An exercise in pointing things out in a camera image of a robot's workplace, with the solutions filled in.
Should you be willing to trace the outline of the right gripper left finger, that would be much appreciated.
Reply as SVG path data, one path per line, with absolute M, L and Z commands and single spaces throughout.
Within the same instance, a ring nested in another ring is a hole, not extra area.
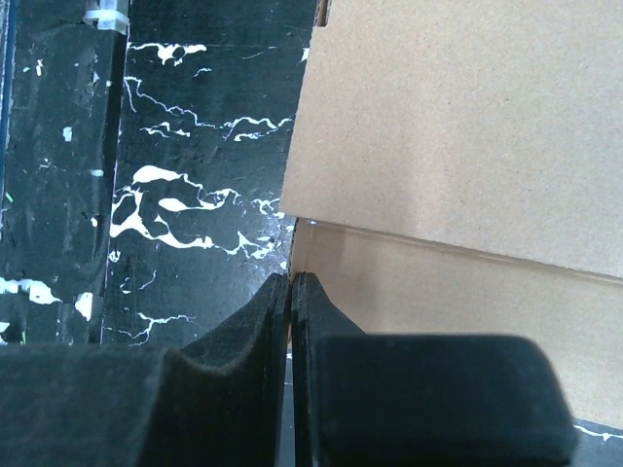
M 288 279 L 182 348 L 8 345 L 5 466 L 272 466 Z

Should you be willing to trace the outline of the cardboard box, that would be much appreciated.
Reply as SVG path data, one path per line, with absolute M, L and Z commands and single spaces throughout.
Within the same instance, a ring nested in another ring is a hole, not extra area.
M 280 208 L 376 333 L 536 341 L 622 424 L 622 5 L 322 1 Z

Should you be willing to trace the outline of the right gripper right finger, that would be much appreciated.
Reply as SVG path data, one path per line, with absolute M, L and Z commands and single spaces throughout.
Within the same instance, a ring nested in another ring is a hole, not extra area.
M 300 466 L 567 466 L 578 445 L 544 352 L 508 335 L 373 335 L 318 277 L 291 288 Z

